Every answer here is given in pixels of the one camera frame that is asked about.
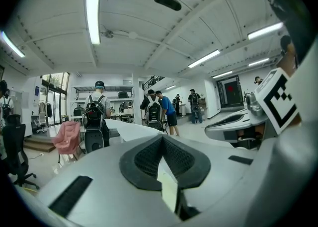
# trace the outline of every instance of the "man in blue shirt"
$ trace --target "man in blue shirt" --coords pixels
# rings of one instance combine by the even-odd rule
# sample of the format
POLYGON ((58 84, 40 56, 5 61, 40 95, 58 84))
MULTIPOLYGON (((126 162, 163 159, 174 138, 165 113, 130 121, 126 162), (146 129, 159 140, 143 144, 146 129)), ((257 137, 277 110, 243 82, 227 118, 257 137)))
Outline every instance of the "man in blue shirt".
POLYGON ((177 133, 177 136, 180 136, 179 130, 177 127, 177 114, 175 112, 175 109, 170 102, 169 98, 166 96, 163 96, 160 91, 156 92, 156 96, 158 96, 159 99, 162 100, 162 108, 163 108, 163 113, 167 115, 167 121, 169 125, 169 130, 170 130, 170 135, 174 134, 173 129, 175 129, 175 132, 177 133))

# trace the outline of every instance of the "ceiling light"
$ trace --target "ceiling light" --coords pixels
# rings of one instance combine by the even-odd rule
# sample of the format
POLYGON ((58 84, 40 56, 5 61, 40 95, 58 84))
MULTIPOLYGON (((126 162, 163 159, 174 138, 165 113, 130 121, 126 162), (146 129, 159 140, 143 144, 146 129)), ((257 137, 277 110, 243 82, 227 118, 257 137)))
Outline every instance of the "ceiling light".
POLYGON ((194 63, 188 65, 188 67, 193 68, 193 67, 197 66, 198 64, 200 64, 200 63, 202 63, 202 62, 204 62, 204 61, 207 61, 208 59, 210 59, 210 58, 212 58, 212 57, 215 57, 215 56, 218 55, 219 53, 220 53, 220 51, 219 51, 219 50, 216 50, 216 51, 214 51, 214 52, 212 52, 212 53, 206 55, 205 57, 199 59, 198 61, 195 61, 194 63))
POLYGON ((87 23, 92 44, 100 44, 99 1, 100 0, 86 0, 87 23))
POLYGON ((13 42, 10 41, 10 39, 7 37, 7 35, 4 32, 1 32, 1 37, 14 52, 16 52, 22 58, 25 57, 25 55, 14 45, 13 42))
POLYGON ((282 22, 279 22, 277 24, 265 27, 263 29, 260 29, 260 30, 257 30, 255 32, 253 32, 253 33, 248 34, 248 38, 249 38, 249 40, 251 40, 251 39, 254 39, 254 38, 256 38, 258 36, 261 36, 263 34, 267 34, 267 33, 273 32, 275 30, 278 30, 278 29, 282 28, 283 25, 284 24, 282 22))
POLYGON ((260 60, 260 61, 254 62, 254 63, 250 63, 248 66, 255 66, 255 65, 257 65, 257 64, 264 63, 264 62, 266 62, 266 61, 268 61, 268 60, 269 60, 269 58, 265 58, 265 59, 263 59, 263 60, 260 60))
POLYGON ((166 90, 168 90, 168 89, 170 89, 170 88, 173 88, 173 87, 175 87, 176 85, 173 85, 173 86, 171 86, 171 87, 168 87, 168 88, 166 88, 166 90))
POLYGON ((220 75, 214 76, 213 78, 222 77, 222 76, 224 76, 224 75, 231 74, 232 72, 233 72, 233 71, 227 72, 227 73, 225 73, 225 74, 220 74, 220 75))

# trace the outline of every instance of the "black camera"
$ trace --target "black camera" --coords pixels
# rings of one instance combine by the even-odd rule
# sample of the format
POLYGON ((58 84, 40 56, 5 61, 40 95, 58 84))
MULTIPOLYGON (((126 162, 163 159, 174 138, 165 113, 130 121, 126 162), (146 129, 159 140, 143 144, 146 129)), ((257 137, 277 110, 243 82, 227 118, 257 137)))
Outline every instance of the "black camera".
POLYGON ((155 0, 156 3, 160 3, 172 10, 181 10, 181 4, 177 0, 155 0))

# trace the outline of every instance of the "railing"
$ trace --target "railing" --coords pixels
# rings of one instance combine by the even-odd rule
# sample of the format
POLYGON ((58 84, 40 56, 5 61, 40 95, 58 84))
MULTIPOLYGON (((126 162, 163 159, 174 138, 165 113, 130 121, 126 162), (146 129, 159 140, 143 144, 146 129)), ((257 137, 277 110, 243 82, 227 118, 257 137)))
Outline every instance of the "railing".
POLYGON ((143 84, 143 91, 147 90, 149 87, 153 86, 156 84, 158 81, 162 80, 164 77, 159 77, 159 76, 152 76, 150 80, 145 82, 143 84))

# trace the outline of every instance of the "black shirt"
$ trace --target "black shirt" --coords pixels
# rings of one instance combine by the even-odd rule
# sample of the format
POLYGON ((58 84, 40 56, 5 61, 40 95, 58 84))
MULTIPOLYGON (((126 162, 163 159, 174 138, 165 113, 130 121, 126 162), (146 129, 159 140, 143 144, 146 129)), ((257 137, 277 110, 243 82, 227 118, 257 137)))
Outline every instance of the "black shirt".
POLYGON ((191 100, 190 105, 192 105, 192 98, 193 98, 193 96, 192 96, 192 94, 190 94, 188 97, 188 100, 191 100))
MULTIPOLYGON (((150 97, 151 97, 151 99, 152 99, 153 101, 155 101, 155 99, 156 99, 156 96, 155 96, 155 95, 151 95, 151 94, 150 94, 150 97)), ((147 109, 149 103, 150 103, 150 101, 149 101, 148 97, 146 97, 146 98, 143 100, 143 102, 141 103, 140 109, 142 109, 142 110, 147 109)))

